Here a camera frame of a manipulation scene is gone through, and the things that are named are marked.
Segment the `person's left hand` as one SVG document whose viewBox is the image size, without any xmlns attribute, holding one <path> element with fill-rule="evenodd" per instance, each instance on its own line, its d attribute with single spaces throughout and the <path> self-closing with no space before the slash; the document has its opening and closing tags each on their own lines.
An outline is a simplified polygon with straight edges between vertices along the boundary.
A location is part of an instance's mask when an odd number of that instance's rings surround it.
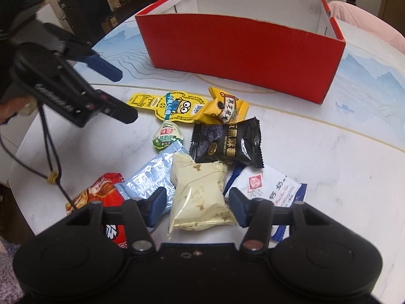
<svg viewBox="0 0 405 304">
<path fill-rule="evenodd" d="M 0 124 L 5 124 L 8 120 L 19 113 L 31 101 L 30 98 L 12 98 L 0 107 Z"/>
</svg>

